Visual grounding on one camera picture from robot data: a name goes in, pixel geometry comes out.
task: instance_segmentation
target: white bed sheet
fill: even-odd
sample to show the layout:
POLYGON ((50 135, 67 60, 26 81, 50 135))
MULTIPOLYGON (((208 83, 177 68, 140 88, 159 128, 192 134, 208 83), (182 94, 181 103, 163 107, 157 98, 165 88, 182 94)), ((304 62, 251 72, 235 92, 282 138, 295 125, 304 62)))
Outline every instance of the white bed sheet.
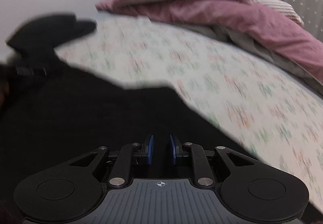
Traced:
POLYGON ((320 98, 235 46, 147 18, 106 16, 58 55, 125 88, 169 84, 251 153, 303 180, 323 211, 320 98))

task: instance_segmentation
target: bed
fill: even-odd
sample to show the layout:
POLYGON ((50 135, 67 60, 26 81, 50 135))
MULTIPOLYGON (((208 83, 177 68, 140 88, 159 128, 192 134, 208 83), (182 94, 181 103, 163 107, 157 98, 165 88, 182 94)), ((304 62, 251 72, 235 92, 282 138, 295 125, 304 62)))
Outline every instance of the bed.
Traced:
POLYGON ((185 103, 266 163, 306 183, 323 210, 323 101, 293 76, 228 43, 100 13, 97 32, 61 59, 126 88, 169 84, 185 103))

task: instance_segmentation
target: folded blanket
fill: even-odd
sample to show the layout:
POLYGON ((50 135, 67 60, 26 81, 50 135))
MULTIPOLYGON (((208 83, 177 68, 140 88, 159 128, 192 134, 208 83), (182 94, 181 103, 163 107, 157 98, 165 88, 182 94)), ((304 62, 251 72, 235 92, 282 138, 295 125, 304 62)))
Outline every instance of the folded blanket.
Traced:
POLYGON ((323 82, 323 44, 283 14, 250 0, 105 0, 98 10, 245 33, 323 82))

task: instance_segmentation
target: black garment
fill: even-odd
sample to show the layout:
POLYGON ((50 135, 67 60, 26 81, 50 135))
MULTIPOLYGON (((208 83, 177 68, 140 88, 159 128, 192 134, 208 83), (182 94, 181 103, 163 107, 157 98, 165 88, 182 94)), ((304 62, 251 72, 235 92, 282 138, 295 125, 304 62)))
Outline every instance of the black garment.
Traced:
POLYGON ((18 42, 25 64, 47 65, 55 72, 49 79, 11 81, 19 93, 12 93, 14 100, 6 102, 0 119, 0 194, 12 210, 14 188, 28 175, 99 146, 118 150, 151 134, 155 146, 148 177, 168 176, 163 162, 170 134, 205 149, 226 146, 250 156, 188 108, 173 89, 124 90, 69 67, 51 50, 43 54, 23 44, 23 39, 18 42))

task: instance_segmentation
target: gray ribbed plate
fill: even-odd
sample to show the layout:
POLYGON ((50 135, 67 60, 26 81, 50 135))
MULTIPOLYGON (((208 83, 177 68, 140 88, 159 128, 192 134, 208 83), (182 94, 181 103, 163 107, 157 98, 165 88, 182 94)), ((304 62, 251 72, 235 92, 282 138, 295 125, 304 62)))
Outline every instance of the gray ribbed plate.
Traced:
MULTIPOLYGON (((69 224, 254 224, 229 212, 211 190, 188 179, 134 179, 124 189, 110 190, 87 216, 69 224)), ((301 224, 292 220, 290 224, 301 224)))

